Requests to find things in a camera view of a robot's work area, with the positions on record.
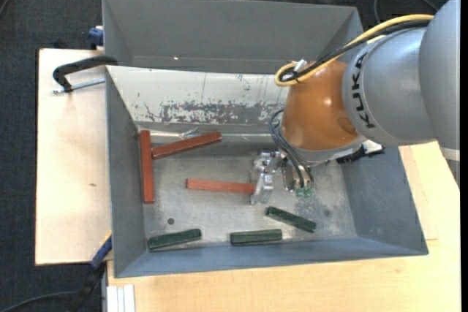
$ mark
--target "wooden board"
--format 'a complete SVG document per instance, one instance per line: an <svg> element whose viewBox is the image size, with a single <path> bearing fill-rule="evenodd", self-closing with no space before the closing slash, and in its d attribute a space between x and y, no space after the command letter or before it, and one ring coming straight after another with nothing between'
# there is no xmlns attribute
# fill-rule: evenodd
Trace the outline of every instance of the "wooden board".
<svg viewBox="0 0 468 312"><path fill-rule="evenodd" d="M53 70L99 51L39 51L36 264L88 262L110 230L105 87L52 94ZM103 68L69 76L103 77Z"/></svg>

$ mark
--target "wooden table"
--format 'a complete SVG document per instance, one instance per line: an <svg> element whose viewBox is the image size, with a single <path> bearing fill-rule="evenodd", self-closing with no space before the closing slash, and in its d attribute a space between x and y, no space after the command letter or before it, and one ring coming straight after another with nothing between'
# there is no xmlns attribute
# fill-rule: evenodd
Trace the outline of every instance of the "wooden table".
<svg viewBox="0 0 468 312"><path fill-rule="evenodd" d="M56 66L96 53L39 52L37 265L87 262L110 230L104 86L50 93ZM134 284L137 312L460 311L458 186L435 142L400 154L427 256L141 278L114 278L109 266L107 283Z"/></svg>

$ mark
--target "dark green bar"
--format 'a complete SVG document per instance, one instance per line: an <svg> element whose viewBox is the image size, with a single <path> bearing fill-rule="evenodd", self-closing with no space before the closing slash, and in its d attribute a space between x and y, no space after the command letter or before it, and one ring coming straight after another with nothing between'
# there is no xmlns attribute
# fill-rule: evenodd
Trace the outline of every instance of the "dark green bar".
<svg viewBox="0 0 468 312"><path fill-rule="evenodd" d="M284 222L285 224L297 227L298 229L305 230L306 232L313 233L317 225L310 220L307 220L303 217L293 215L292 213L286 212L285 210L280 210L275 207L268 207L266 215L274 220Z"/></svg>
<svg viewBox="0 0 468 312"><path fill-rule="evenodd" d="M231 233L230 238L233 246L261 245L280 241L283 239L283 233L281 229L256 230Z"/></svg>
<svg viewBox="0 0 468 312"><path fill-rule="evenodd" d="M194 240L200 240L201 238L202 232L200 229L191 229L186 230L185 232L158 235L157 237L148 239L148 249L149 251L155 251L164 247L193 242Z"/></svg>

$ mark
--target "gray bin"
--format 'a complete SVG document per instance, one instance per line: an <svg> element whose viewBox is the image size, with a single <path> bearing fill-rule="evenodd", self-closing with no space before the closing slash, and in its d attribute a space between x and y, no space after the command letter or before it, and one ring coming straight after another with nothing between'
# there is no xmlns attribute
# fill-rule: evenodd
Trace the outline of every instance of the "gray bin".
<svg viewBox="0 0 468 312"><path fill-rule="evenodd" d="M187 178L250 181L258 151L274 148L268 117L286 96L270 74L356 37L355 8L236 0L103 0L103 7L105 52L127 66L106 72L116 277L428 253L397 148L316 167L311 197L274 190L270 205L315 221L315 233L265 217L267 206L250 205L249 196L185 188ZM223 141L154 161L156 202L144 205L141 129L154 145L210 130ZM203 239L146 248L154 235L187 229L200 229ZM284 239L230 245L231 232L258 229L282 229Z"/></svg>

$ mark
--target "yellow cable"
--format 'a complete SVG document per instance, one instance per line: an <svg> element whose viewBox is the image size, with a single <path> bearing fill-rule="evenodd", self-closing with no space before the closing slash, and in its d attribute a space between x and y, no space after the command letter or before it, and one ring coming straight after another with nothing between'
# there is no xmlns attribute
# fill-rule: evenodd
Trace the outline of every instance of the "yellow cable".
<svg viewBox="0 0 468 312"><path fill-rule="evenodd" d="M392 18L391 20L385 21L384 23L380 23L379 25L377 25L377 26L369 29L368 31L362 33L359 37L357 37L354 40L352 40L351 42L347 43L345 45L345 47L348 46L348 45L351 45L352 43L359 42L362 39L367 38L368 36L371 36L372 34L375 34L375 33L379 32L379 31L381 31L384 28L387 28L389 26L393 26L393 25L396 25L398 23L405 23L407 21L431 20L432 18L434 18L433 15L408 15L408 16L401 16L401 17L397 17L397 18ZM295 66L295 63L286 64L283 67L281 67L278 70L278 72L276 72L276 74L275 74L275 84L277 84L278 86L284 87L284 86L292 86L292 85L295 85L296 83L303 82L304 80L307 80L308 78L313 76L315 73L317 73L322 68L325 68L327 65L329 65L330 63L332 63L333 61L338 59L341 55L335 56L334 58L331 58L330 60L327 60L325 63L318 66L317 68L315 68L315 69L311 70L310 72L298 77L297 80L282 82L280 80L280 78L281 78L283 72L286 71L287 69L290 69L290 68Z"/></svg>

